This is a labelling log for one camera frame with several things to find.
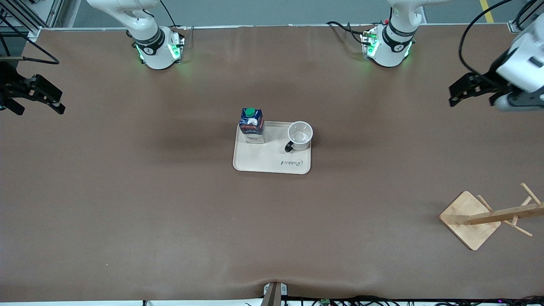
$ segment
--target brown table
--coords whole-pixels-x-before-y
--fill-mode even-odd
[[[448,106],[463,29],[422,27],[394,69],[326,27],[195,30],[165,71],[124,32],[43,31],[61,64],[18,70],[61,88],[66,113],[0,114],[0,300],[250,298],[272,280],[291,296],[542,294],[541,219],[477,252],[438,220],[464,190],[495,209],[521,182],[544,194],[544,113]],[[476,26],[466,58],[483,70],[511,39]],[[234,170],[242,107],[311,123],[311,171]]]

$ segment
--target white tray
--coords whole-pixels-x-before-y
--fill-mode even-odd
[[[304,151],[285,152],[290,122],[265,121],[264,144],[245,143],[237,126],[232,165],[238,171],[306,174],[312,161],[312,144]]]

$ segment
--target yellow tape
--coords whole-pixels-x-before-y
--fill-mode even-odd
[[[487,3],[487,0],[480,0],[480,4],[481,4],[482,11],[485,11],[486,9],[489,8],[489,4]],[[493,16],[491,15],[490,11],[485,13],[485,21],[487,21],[487,23],[494,23]]]

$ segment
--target wooden stand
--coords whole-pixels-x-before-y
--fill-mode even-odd
[[[544,206],[525,183],[521,183],[521,186],[529,194],[521,206],[494,211],[482,196],[476,198],[470,192],[463,191],[439,215],[439,219],[471,250],[477,250],[501,222],[531,237],[533,234],[518,227],[517,221],[544,215]]]

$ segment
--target white mug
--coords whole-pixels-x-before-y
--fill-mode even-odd
[[[287,129],[287,137],[289,137],[289,142],[285,146],[285,152],[289,153],[292,150],[306,150],[310,146],[312,136],[313,129],[308,123],[304,121],[291,123]]]

